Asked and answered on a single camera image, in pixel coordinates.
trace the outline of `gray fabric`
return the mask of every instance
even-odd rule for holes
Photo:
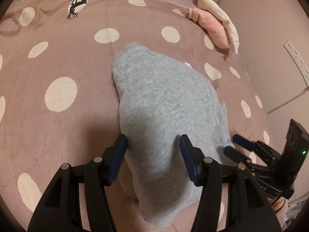
[[[113,76],[140,212],[149,224],[168,226],[202,190],[187,175],[180,135],[187,134],[205,156],[231,163],[222,152],[232,145],[225,104],[200,73],[137,43],[115,56]]]

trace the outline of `power strip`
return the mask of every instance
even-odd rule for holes
[[[302,57],[300,56],[300,54],[290,40],[288,40],[283,46],[286,48],[286,50],[296,63],[299,71],[305,79],[307,86],[309,86],[309,69],[307,68],[305,62],[302,60]]]

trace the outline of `bed sheet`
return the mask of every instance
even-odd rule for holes
[[[227,106],[230,135],[272,146],[266,113],[240,56],[219,52],[187,13],[157,0],[24,0],[9,8],[0,25],[0,194],[24,228],[61,164],[87,163],[119,135],[112,63],[130,42],[200,72]],[[106,192],[119,232],[189,231],[197,210],[194,204],[171,226],[153,228],[119,181]],[[226,203],[225,186],[219,230]]]

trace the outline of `pink fabric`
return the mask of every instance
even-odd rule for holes
[[[226,29],[214,15],[198,8],[189,9],[188,18],[205,29],[214,44],[220,49],[228,49],[230,40]]]
[[[288,200],[284,199],[283,206],[276,213],[282,231],[286,229],[285,214],[288,211],[288,203],[289,203]]]

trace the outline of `pink pillow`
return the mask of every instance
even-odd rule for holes
[[[213,14],[205,10],[194,8],[189,9],[188,18],[205,29],[214,44],[220,50],[230,47],[231,42],[225,27]]]

